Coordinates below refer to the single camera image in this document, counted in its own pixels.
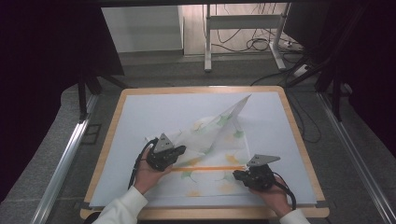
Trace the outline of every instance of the white sleeve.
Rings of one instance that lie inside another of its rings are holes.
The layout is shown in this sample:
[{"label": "white sleeve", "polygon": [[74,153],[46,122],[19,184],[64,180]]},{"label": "white sleeve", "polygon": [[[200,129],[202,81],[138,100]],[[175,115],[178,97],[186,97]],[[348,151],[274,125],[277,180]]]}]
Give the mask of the white sleeve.
[{"label": "white sleeve", "polygon": [[280,220],[281,224],[309,224],[301,210],[294,210],[283,216]]},{"label": "white sleeve", "polygon": [[147,203],[147,199],[137,189],[131,187],[122,197],[108,204],[93,223],[135,224],[137,215]]}]

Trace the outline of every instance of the metal rail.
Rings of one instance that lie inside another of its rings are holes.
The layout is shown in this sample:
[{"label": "metal rail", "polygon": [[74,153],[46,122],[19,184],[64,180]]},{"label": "metal rail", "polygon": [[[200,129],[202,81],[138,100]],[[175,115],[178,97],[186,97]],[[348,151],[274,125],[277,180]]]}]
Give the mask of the metal rail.
[{"label": "metal rail", "polygon": [[92,111],[96,105],[97,99],[97,95],[92,95],[90,97],[90,100],[87,103],[87,118],[83,122],[77,124],[75,130],[73,131],[66,149],[64,150],[64,154],[62,155],[58,166],[52,175],[49,185],[47,186],[47,189],[41,198],[40,204],[35,210],[35,214],[30,222],[31,224],[45,223],[47,221],[52,206],[55,203],[62,184],[64,183],[64,179],[66,178],[66,175],[69,171],[70,165],[76,155],[76,151],[78,149],[79,143],[81,142],[82,136],[87,129],[88,123],[90,122]]},{"label": "metal rail", "polygon": [[387,197],[376,183],[369,168],[361,157],[361,154],[359,153],[356,146],[353,144],[352,139],[349,137],[349,134],[347,133],[347,130],[345,129],[343,123],[339,122],[333,114],[329,99],[326,97],[325,93],[318,93],[318,98],[321,101],[327,115],[329,116],[332,126],[334,127],[339,138],[341,139],[341,142],[343,143],[349,158],[355,166],[356,171],[361,177],[361,182],[363,182],[364,187],[366,187],[368,193],[370,194],[376,208],[378,209],[379,214],[384,219],[384,223],[396,223],[395,213],[390,207]]}]

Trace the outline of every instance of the black curtain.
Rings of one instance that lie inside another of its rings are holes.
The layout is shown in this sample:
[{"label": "black curtain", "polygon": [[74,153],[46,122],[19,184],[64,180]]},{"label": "black curtain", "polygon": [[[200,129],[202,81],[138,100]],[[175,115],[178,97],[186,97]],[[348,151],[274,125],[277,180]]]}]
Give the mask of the black curtain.
[{"label": "black curtain", "polygon": [[3,201],[47,134],[62,92],[82,76],[95,76],[92,70],[123,71],[99,7],[4,1],[0,29]]},{"label": "black curtain", "polygon": [[349,102],[396,157],[396,4],[370,1],[339,65]]}]

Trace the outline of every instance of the wooden frame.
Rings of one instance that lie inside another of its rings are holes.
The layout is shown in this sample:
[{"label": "wooden frame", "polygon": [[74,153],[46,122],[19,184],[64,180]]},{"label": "wooden frame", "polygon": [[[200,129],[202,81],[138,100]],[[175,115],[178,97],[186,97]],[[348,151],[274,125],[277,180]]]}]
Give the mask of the wooden frame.
[{"label": "wooden frame", "polygon": [[[105,167],[106,158],[113,141],[114,133],[120,120],[120,115],[126,97],[128,95],[146,95],[146,94],[175,94],[175,93],[226,93],[226,92],[266,92],[276,91],[279,94],[282,105],[288,117],[291,130],[295,141],[299,148],[305,169],[308,173],[311,185],[317,197],[317,202],[324,202],[325,198],[320,188],[318,178],[315,174],[311,160],[306,151],[303,138],[300,135],[296,121],[292,114],[288,99],[285,92],[278,86],[261,86],[261,87],[177,87],[177,88],[147,88],[147,89],[128,89],[121,93],[119,102],[114,112],[113,120],[107,132],[102,152],[96,164],[95,171],[92,176],[91,184],[88,188],[84,203],[91,201],[94,190],[99,182],[99,178]],[[327,217],[330,214],[328,207],[318,206],[298,206],[306,217]],[[86,218],[95,211],[89,209],[81,209],[80,215]],[[276,214],[266,206],[251,207],[197,207],[197,208],[143,208],[137,217],[140,220],[164,220],[164,219],[269,219],[276,218]]]}]

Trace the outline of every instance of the paper sheet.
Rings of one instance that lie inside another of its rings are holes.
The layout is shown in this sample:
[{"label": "paper sheet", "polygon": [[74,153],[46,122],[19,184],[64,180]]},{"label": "paper sheet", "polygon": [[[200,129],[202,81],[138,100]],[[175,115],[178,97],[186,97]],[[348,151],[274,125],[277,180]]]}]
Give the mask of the paper sheet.
[{"label": "paper sheet", "polygon": [[[297,204],[316,203],[288,118],[278,93],[274,91],[127,96],[90,206],[105,206],[127,191],[134,160],[146,144],[147,136],[185,130],[200,118],[221,114],[230,105],[250,94],[238,115],[238,123],[245,133],[250,155],[279,156],[281,160],[272,162],[270,167],[285,178],[296,196]],[[191,177],[198,178],[196,174],[198,173],[192,173]],[[243,195],[149,197],[147,206],[243,205],[262,205],[262,200],[246,189]]]}]

